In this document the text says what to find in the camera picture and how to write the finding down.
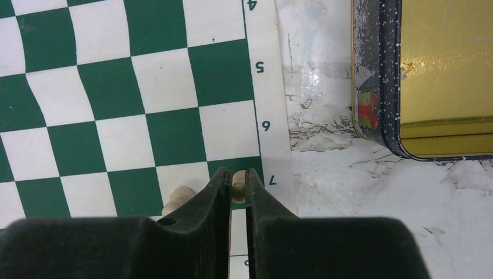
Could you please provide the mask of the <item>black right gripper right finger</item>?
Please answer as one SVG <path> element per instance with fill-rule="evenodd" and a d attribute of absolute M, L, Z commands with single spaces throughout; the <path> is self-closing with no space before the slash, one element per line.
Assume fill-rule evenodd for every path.
<path fill-rule="evenodd" d="M 300 218 L 245 173 L 250 278 L 429 278 L 410 230 L 388 217 Z"/>

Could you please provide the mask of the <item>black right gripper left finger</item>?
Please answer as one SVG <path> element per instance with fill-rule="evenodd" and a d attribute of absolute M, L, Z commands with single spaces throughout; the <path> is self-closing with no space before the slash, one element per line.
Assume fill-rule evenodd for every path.
<path fill-rule="evenodd" d="M 21 219 L 1 232 L 2 278 L 227 278 L 232 171 L 167 216 Z"/>

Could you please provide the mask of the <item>white pawn piece a file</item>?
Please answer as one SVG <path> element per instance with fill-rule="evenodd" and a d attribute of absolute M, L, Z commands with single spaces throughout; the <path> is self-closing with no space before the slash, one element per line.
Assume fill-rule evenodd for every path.
<path fill-rule="evenodd" d="M 238 204 L 245 202 L 245 174 L 246 170 L 239 170 L 232 177 L 231 197 Z"/>

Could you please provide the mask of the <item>white pawn piece b file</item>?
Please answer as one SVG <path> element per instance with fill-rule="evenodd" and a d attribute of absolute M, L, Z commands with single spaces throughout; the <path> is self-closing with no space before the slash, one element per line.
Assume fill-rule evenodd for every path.
<path fill-rule="evenodd" d="M 176 188 L 170 194 L 168 202 L 164 205 L 164 208 L 162 209 L 162 216 L 167 216 L 171 212 L 183 206 L 194 196 L 195 192 L 188 187 L 181 186 Z"/>

